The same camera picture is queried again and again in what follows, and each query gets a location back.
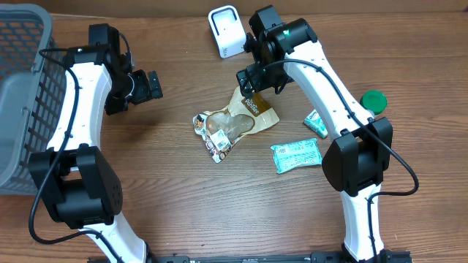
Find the brown snack pouch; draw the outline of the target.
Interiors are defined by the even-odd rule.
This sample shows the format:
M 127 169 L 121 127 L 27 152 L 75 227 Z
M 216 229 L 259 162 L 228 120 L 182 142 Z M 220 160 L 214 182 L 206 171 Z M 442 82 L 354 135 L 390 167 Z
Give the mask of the brown snack pouch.
M 202 137 L 211 158 L 218 164 L 241 138 L 271 128 L 279 122 L 279 116 L 260 94 L 254 93 L 247 99 L 236 88 L 226 107 L 199 113 L 192 122 L 195 133 Z

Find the green tissue pack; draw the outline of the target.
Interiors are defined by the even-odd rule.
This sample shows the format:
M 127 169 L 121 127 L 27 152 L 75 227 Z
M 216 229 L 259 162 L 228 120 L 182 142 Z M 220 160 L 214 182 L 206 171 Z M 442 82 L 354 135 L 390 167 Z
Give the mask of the green tissue pack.
M 328 131 L 325 127 L 325 124 L 316 110 L 313 110 L 310 114 L 308 114 L 303 123 L 321 138 L 325 139 L 328 136 Z

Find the teal snack wrapper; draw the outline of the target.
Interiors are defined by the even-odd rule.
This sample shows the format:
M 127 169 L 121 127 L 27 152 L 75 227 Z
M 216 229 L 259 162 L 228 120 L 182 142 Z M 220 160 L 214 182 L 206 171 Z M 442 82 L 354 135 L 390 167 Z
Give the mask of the teal snack wrapper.
M 291 142 L 283 145 L 272 145 L 273 161 L 276 172 L 282 174 L 298 167 L 309 167 L 322 164 L 322 156 L 317 138 Z

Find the green lid jar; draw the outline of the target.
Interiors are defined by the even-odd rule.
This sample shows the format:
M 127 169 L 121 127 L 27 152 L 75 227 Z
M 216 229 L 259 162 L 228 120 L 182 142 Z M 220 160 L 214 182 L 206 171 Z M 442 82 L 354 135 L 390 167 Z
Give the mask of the green lid jar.
M 362 95 L 360 105 L 366 110 L 372 111 L 374 115 L 379 115 L 388 106 L 388 100 L 381 91 L 370 90 Z

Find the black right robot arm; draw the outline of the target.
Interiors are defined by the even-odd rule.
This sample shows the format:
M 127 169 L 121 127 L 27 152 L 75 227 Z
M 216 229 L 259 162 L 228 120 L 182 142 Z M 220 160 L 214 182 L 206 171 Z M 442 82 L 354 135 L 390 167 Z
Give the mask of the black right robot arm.
M 375 120 L 334 72 L 317 35 L 303 19 L 285 23 L 271 5 L 249 19 L 244 48 L 254 63 L 237 73 L 241 94 L 295 82 L 319 113 L 331 140 L 322 169 L 343 203 L 344 258 L 351 262 L 388 262 L 379 231 L 377 192 L 389 166 L 393 128 Z

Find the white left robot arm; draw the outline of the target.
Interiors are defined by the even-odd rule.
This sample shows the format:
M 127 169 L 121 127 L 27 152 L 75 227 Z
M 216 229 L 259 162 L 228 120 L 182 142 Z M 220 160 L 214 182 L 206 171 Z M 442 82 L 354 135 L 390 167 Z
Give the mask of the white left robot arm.
M 102 119 L 163 97 L 155 71 L 134 70 L 126 37 L 107 23 L 88 28 L 88 44 L 62 48 L 66 90 L 57 127 L 29 172 L 38 189 L 29 233 L 52 245 L 86 235 L 106 262 L 155 262 L 122 212 L 121 181 L 100 150 Z

